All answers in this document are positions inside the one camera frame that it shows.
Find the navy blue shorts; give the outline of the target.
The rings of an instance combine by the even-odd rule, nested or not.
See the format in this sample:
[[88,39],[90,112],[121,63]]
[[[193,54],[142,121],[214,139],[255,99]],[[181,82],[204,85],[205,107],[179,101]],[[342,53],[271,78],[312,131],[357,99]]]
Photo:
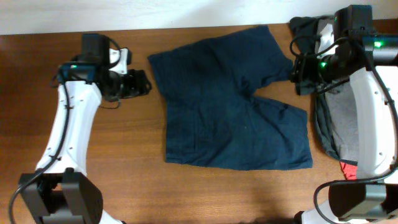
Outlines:
[[286,81],[292,62],[267,26],[150,55],[167,109],[168,163],[234,170],[295,170],[313,165],[307,112],[261,98]]

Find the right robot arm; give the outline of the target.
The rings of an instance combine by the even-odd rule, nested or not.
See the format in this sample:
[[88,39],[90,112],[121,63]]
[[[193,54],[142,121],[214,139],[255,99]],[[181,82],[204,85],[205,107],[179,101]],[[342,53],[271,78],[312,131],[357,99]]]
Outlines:
[[294,17],[299,95],[314,93],[325,152],[356,164],[353,180],[323,184],[328,198],[295,223],[377,223],[397,218],[397,34],[376,30],[370,5]]

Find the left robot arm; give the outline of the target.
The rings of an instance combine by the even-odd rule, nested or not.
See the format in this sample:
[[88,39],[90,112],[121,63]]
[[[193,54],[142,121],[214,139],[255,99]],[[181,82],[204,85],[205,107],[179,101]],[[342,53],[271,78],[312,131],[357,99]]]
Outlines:
[[61,64],[53,77],[58,105],[47,147],[35,171],[20,176],[8,204],[21,196],[35,223],[117,224],[103,195],[87,177],[86,157],[93,121],[102,101],[145,96],[152,85],[145,71],[128,69],[132,53],[103,34],[83,34],[81,53]]

